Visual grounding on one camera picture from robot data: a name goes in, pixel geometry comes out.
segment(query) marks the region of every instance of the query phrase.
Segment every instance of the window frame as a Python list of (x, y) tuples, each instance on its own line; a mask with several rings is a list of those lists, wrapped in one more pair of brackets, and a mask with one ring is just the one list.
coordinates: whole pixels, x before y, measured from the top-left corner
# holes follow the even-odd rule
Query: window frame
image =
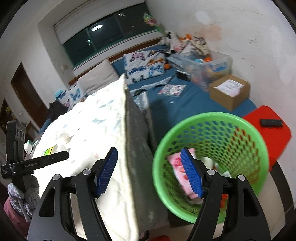
[[(85, 63), (86, 61), (88, 61), (88, 60), (90, 60), (90, 59), (92, 59), (92, 58), (98, 56), (100, 53), (103, 53), (103, 52), (109, 50), (109, 49), (112, 48), (112, 47), (115, 47), (115, 46), (117, 46), (117, 45), (119, 45), (119, 44), (121, 44), (121, 43), (124, 43), (124, 42), (126, 42), (126, 41), (129, 41), (129, 40), (131, 40), (131, 39), (133, 39), (133, 38), (136, 38), (136, 37), (142, 36), (142, 35), (144, 35), (144, 34), (149, 34), (149, 33), (155, 32), (156, 30), (155, 30), (155, 28), (153, 28), (153, 29), (151, 29), (150, 31), (143, 32), (143, 33), (141, 33), (141, 34), (137, 34), (137, 35), (131, 36), (131, 37), (129, 37), (129, 38), (125, 38), (125, 34), (124, 34), (124, 32), (123, 32), (123, 30), (122, 30), (122, 28), (121, 28), (120, 22), (117, 20), (115, 14), (118, 13), (118, 12), (120, 12), (120, 11), (123, 11), (123, 10), (125, 10), (125, 9), (133, 8), (133, 7), (135, 7), (135, 6), (142, 5), (142, 4), (145, 4), (145, 6), (146, 6), (146, 8), (147, 8), (147, 10), (148, 10), (148, 12), (149, 12), (149, 9), (148, 9), (148, 7), (147, 7), (147, 5), (146, 5), (145, 2), (144, 2), (144, 3), (139, 3), (139, 4), (136, 4), (136, 5), (133, 5), (133, 6), (130, 6), (130, 7), (124, 8), (124, 9), (121, 9), (121, 10), (119, 10), (119, 11), (113, 12), (113, 13), (111, 13), (111, 14), (108, 14), (107, 16), (105, 16), (105, 17), (103, 17), (103, 18), (97, 20), (96, 22), (93, 22), (92, 24), (88, 25), (87, 27), (85, 27), (84, 29), (82, 29), (81, 31), (79, 31), (78, 33), (76, 33), (74, 36), (72, 36), (70, 39), (74, 38), (77, 34), (83, 32), (83, 31), (86, 31), (86, 33), (87, 33), (89, 39), (91, 40), (92, 47), (93, 47), (94, 50), (95, 50), (95, 51), (93, 52), (93, 54), (91, 54), (91, 55), (85, 57), (84, 59), (82, 59), (81, 61), (79, 61), (77, 64), (74, 63), (74, 61), (73, 61), (71, 55), (69, 54), (69, 51), (68, 51), (67, 48), (65, 47), (65, 44), (66, 44), (70, 39), (68, 39), (64, 44), (62, 44), (62, 46), (63, 46), (63, 48), (64, 48), (64, 50), (65, 50), (65, 53), (67, 54), (67, 56), (68, 56), (70, 62), (71, 62), (72, 65), (73, 65), (73, 69), (79, 67), (81, 64), (83, 64), (83, 63)], [(118, 26), (119, 26), (119, 28), (120, 28), (120, 30), (121, 30), (121, 33), (122, 33), (124, 39), (120, 39), (120, 40), (118, 40), (118, 41), (115, 41), (115, 42), (113, 42), (112, 44), (109, 44), (109, 45), (105, 46), (104, 48), (97, 50), (97, 47), (95, 46), (95, 44), (94, 44), (94, 42), (93, 42), (93, 38), (91, 37), (88, 28), (89, 28), (90, 26), (94, 25), (95, 23), (98, 23), (98, 22), (100, 22), (100, 21), (102, 21), (102, 20), (104, 20), (104, 19), (107, 19), (107, 18), (111, 17), (111, 16), (113, 16), (113, 17), (116, 19), (116, 22), (117, 22), (117, 24), (118, 24)]]

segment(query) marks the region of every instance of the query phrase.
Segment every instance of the black phone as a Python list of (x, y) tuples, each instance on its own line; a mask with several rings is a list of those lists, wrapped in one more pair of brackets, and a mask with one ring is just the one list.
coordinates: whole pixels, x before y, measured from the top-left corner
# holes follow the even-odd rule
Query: black phone
[(177, 70), (176, 75), (178, 79), (190, 81), (189, 76), (187, 73)]
[(273, 119), (260, 119), (260, 125), (262, 127), (282, 127), (282, 120), (273, 120)]

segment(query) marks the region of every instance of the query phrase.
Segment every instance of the wooden headboard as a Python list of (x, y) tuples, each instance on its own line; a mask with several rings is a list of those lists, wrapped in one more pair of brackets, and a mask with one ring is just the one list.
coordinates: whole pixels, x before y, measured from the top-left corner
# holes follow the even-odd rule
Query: wooden headboard
[[(124, 51), (121, 51), (120, 53), (117, 53), (113, 56), (111, 56), (110, 58), (108, 58), (109, 62), (113, 62), (114, 60), (117, 60), (119, 58), (121, 58), (124, 54), (128, 54), (128, 53), (132, 53), (132, 52), (135, 52), (135, 51), (138, 51), (140, 49), (144, 49), (144, 48), (147, 48), (147, 47), (150, 47), (152, 45), (156, 45), (158, 42), (159, 42), (160, 38), (157, 38), (157, 39), (153, 39), (153, 40), (150, 40), (150, 41), (147, 41), (147, 42), (144, 42), (144, 43), (141, 43), (141, 44), (138, 44), (136, 46), (133, 46), (129, 49), (126, 49)], [(92, 66), (91, 68), (87, 69), (86, 71), (82, 72), (80, 75), (76, 76), (75, 78), (73, 78), (70, 82), (69, 82), (69, 85), (72, 85), (74, 84), (80, 77), (84, 76), (88, 71), (92, 70), (94, 67), (96, 67), (97, 65), (99, 65), (100, 63)]]

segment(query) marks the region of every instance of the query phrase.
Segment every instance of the metal screw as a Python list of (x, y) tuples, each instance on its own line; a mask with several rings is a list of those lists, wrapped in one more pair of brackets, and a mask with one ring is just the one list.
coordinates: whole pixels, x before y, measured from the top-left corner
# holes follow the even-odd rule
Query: metal screw
[(246, 178), (245, 178), (245, 176), (243, 176), (243, 175), (239, 175), (239, 179), (240, 179), (241, 181), (244, 181)]
[(90, 169), (85, 169), (85, 170), (83, 171), (83, 174), (84, 174), (84, 175), (89, 175), (89, 174), (91, 174), (91, 170), (90, 170)]
[(56, 174), (56, 175), (53, 176), (52, 179), (56, 181), (56, 180), (59, 180), (60, 177), (61, 177), (61, 176), (60, 176), (59, 174)]
[(209, 174), (209, 175), (211, 175), (211, 176), (213, 176), (213, 175), (215, 175), (215, 170), (213, 170), (213, 169), (209, 169), (208, 171), (207, 171), (207, 173)]

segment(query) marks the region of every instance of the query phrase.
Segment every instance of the clear plastic storage bin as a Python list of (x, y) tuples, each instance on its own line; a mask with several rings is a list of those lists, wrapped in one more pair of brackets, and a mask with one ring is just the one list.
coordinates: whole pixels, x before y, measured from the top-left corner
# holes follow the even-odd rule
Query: clear plastic storage bin
[(229, 55), (210, 51), (212, 61), (205, 63), (195, 62), (198, 53), (194, 50), (184, 54), (174, 54), (173, 57), (182, 62), (182, 70), (189, 74), (190, 80), (208, 91), (209, 84), (230, 74), (232, 59)]

